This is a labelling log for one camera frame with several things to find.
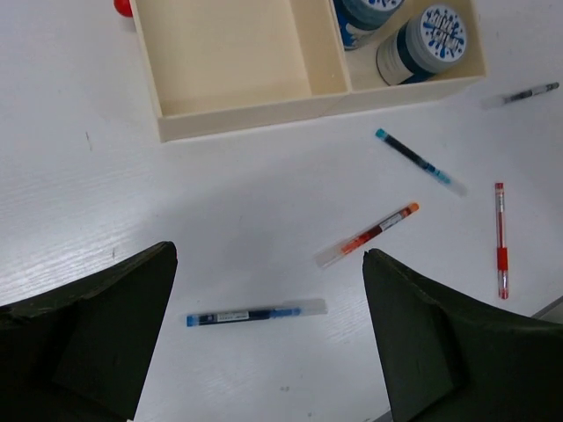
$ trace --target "table surface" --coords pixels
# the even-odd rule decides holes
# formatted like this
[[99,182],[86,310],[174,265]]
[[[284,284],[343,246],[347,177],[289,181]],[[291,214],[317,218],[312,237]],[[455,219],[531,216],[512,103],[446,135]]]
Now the table surface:
[[[0,14],[0,304],[161,240],[179,267],[135,421],[358,421],[389,409],[362,251],[313,256],[411,200],[366,245],[503,309],[563,295],[563,4],[478,0],[490,76],[444,101],[160,144],[131,22],[112,2]],[[374,140],[384,127],[468,186],[460,199]],[[496,293],[494,182],[511,297]],[[186,313],[323,298],[329,313],[188,330]]]

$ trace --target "box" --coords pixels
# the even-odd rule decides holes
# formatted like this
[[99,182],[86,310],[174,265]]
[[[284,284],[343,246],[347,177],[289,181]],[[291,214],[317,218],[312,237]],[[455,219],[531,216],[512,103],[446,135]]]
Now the box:
[[[344,53],[332,0],[133,0],[162,141],[443,98],[486,74],[472,0],[406,0],[373,42]],[[389,87],[375,48],[434,3],[462,15],[463,62]]]

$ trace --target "red pen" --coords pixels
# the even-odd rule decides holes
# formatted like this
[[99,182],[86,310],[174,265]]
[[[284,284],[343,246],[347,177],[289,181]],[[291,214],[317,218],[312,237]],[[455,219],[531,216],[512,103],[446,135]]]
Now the red pen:
[[496,195],[496,261],[499,271],[499,297],[508,299],[508,248],[504,222],[504,184],[494,185]]

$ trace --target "red ball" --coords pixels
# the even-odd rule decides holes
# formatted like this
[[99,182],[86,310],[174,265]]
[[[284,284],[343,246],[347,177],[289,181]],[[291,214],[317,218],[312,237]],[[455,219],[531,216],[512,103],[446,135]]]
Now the red ball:
[[131,10],[131,3],[129,0],[113,0],[113,6],[121,15],[126,18],[133,17],[133,11]]

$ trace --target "lid with blue splatter design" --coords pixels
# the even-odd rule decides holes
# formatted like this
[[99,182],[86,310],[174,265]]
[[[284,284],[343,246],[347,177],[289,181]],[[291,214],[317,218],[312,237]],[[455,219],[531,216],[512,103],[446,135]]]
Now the lid with blue splatter design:
[[428,52],[440,62],[457,62],[467,49],[464,21],[444,4],[435,4],[423,12],[420,34]]
[[403,0],[362,0],[369,7],[377,11],[395,11],[402,3]]

